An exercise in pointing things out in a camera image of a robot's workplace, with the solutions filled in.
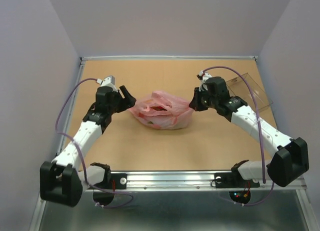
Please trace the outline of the pink plastic bag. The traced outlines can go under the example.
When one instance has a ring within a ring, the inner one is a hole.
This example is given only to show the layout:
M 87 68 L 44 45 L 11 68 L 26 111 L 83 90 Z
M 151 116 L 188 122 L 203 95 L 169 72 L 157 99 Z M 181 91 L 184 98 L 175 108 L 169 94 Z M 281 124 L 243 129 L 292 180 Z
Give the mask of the pink plastic bag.
M 186 128 L 192 120 L 194 110 L 189 101 L 169 94 L 153 91 L 136 101 L 129 112 L 143 125 L 156 130 L 179 130 Z

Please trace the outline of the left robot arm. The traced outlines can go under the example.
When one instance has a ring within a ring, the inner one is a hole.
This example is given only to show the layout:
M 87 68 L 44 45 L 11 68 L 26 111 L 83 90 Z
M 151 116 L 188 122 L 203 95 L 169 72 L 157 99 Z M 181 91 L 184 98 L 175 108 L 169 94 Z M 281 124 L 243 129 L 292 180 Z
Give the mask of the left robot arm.
M 64 134 L 70 140 L 69 144 L 52 161 L 41 165 L 41 199 L 74 207 L 87 189 L 105 191 L 112 185 L 110 166 L 98 162 L 86 166 L 84 157 L 103 135 L 112 121 L 112 115 L 132 108 L 135 103 L 136 99 L 124 85 L 114 89 L 108 84 L 97 89 L 95 102 L 88 109 L 76 134 Z

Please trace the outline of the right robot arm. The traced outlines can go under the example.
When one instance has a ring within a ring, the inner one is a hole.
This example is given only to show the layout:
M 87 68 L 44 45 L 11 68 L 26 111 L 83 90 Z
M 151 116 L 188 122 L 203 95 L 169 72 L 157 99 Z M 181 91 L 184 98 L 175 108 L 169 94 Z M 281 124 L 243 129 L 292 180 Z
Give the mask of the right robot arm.
M 189 107 L 197 112 L 215 109 L 217 114 L 240 127 L 268 151 L 271 160 L 244 160 L 233 166 L 231 183 L 242 186 L 248 180 L 271 180 L 280 187 L 309 170 L 307 142 L 281 133 L 262 119 L 239 96 L 231 96 L 225 80 L 220 76 L 199 75 L 199 87 L 194 89 Z

